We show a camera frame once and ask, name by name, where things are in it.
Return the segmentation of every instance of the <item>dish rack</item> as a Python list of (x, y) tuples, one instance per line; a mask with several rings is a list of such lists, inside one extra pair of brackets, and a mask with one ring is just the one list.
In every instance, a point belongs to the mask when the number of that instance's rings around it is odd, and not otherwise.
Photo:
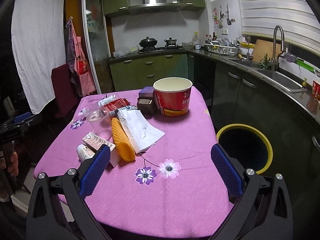
[(235, 47), (228, 47), (228, 46), (221, 46), (221, 45), (211, 45), (211, 44), (206, 44), (206, 47), (208, 51), (214, 52), (220, 55), (235, 55), (238, 48)]

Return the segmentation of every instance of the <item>red checkered apron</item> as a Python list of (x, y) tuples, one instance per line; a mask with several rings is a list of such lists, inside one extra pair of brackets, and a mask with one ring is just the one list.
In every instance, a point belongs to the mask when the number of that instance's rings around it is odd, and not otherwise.
[(76, 32), (72, 22), (71, 22), (71, 28), (72, 28), (73, 41), (75, 44), (75, 51), (76, 51), (76, 60), (75, 60), (74, 70), (78, 74), (80, 85), (81, 85), (81, 93), (82, 93), (82, 96), (84, 97), (89, 93), (95, 91), (96, 87), (94, 85), (94, 81), (91, 75), (89, 62), (86, 60), (84, 52), (81, 48), (81, 37), (76, 36)]

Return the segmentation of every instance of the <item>purple box lid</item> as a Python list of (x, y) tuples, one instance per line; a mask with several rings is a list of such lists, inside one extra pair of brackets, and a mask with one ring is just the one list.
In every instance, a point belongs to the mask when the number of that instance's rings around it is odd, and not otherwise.
[(152, 98), (153, 97), (153, 91), (155, 89), (153, 87), (145, 87), (139, 92), (140, 98)]

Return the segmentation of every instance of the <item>faucet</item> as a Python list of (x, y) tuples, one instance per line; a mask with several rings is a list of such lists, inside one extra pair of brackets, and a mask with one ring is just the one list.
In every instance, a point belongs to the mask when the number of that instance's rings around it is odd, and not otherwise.
[(249, 43), (251, 42), (251, 39), (250, 38), (248, 38), (247, 36), (245, 36), (245, 35), (241, 35), (239, 38), (241, 38), (241, 37), (244, 37), (245, 38), (245, 40), (246, 40), (246, 42), (248, 43), (248, 52), (247, 52), (247, 61), (250, 61), (250, 53), (249, 53)]
[(280, 25), (277, 25), (275, 27), (274, 32), (273, 32), (273, 54), (272, 54), (272, 59), (271, 59), (271, 62), (273, 63), (272, 70), (274, 70), (274, 71), (276, 71), (276, 39), (277, 39), (277, 31), (278, 30), (280, 30), (280, 33), (281, 33), (281, 48), (280, 48), (280, 50), (282, 51), (282, 53), (285, 52), (284, 32), (283, 32), (282, 27)]

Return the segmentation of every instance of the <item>wooden cutting board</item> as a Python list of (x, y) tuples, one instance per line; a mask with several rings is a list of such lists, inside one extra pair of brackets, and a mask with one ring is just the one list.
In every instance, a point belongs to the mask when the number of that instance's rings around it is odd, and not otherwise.
[[(279, 55), (280, 52), (280, 44), (276, 44), (276, 57)], [(257, 40), (252, 52), (252, 61), (259, 63), (260, 60), (264, 58), (266, 53), (268, 54), (268, 59), (272, 58), (273, 42)]]

